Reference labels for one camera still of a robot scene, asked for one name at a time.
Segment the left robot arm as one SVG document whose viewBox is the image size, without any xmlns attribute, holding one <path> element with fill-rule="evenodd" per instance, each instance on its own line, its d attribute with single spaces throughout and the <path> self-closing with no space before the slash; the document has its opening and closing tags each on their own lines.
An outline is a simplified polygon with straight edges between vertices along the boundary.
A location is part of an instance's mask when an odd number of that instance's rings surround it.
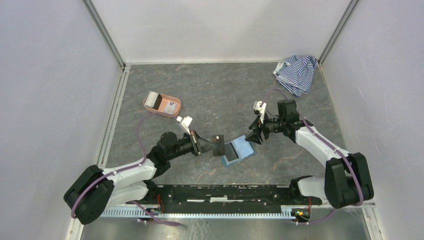
<svg viewBox="0 0 424 240">
<path fill-rule="evenodd" d="M 73 219 L 83 225 L 92 223 L 101 214 L 117 205 L 142 200 L 153 203 L 157 198 L 153 179 L 170 167 L 170 161 L 186 154 L 200 156 L 209 151 L 214 156 L 225 152 L 222 134 L 204 139 L 196 131 L 178 138 L 173 132 L 161 135 L 156 145 L 140 160 L 119 167 L 99 168 L 88 166 L 63 196 Z"/>
</svg>

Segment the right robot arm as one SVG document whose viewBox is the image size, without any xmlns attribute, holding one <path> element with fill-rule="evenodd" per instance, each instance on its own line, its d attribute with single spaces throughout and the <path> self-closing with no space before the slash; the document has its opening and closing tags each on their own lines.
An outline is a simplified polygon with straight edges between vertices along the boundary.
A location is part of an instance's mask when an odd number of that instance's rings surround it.
<svg viewBox="0 0 424 240">
<path fill-rule="evenodd" d="M 267 104 L 256 101 L 253 112 L 256 119 L 249 126 L 251 133 L 245 138 L 261 145 L 270 134 L 283 134 L 312 154 L 324 167 L 323 178 L 305 175 L 290 182 L 289 199 L 302 204 L 309 197 L 327 200 L 335 209 L 360 206 L 374 198 L 374 188 L 366 157 L 338 147 L 302 117 L 293 99 L 277 102 L 278 115 L 269 116 Z"/>
</svg>

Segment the teal card holder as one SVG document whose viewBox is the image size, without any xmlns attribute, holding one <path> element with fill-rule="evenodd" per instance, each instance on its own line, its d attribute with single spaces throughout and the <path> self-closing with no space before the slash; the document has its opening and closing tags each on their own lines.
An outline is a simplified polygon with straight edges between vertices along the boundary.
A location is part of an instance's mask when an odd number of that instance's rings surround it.
<svg viewBox="0 0 424 240">
<path fill-rule="evenodd" d="M 221 158 L 221 162 L 225 167 L 229 167 L 232 166 L 244 159 L 247 159 L 249 157 L 252 157 L 256 154 L 256 150 L 254 149 L 254 145 L 251 142 L 246 141 L 246 136 L 245 135 L 241 135 L 238 138 L 235 138 L 232 141 L 229 141 L 227 143 L 232 143 L 237 154 L 238 154 L 238 159 L 234 160 L 234 161 L 230 161 L 228 162 L 225 158 L 225 155 L 222 155 Z"/>
</svg>

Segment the black credit card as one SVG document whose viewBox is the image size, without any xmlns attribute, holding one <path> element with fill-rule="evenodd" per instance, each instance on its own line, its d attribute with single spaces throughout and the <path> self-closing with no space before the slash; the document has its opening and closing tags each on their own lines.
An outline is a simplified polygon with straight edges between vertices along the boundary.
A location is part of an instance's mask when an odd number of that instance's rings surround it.
<svg viewBox="0 0 424 240">
<path fill-rule="evenodd" d="M 225 149 L 225 158 L 228 162 L 235 161 L 239 158 L 233 144 L 231 142 L 228 142 L 224 145 Z"/>
<path fill-rule="evenodd" d="M 224 135 L 213 135 L 212 142 L 214 144 L 214 149 L 212 154 L 214 157 L 219 157 L 225 155 L 225 139 Z"/>
</svg>

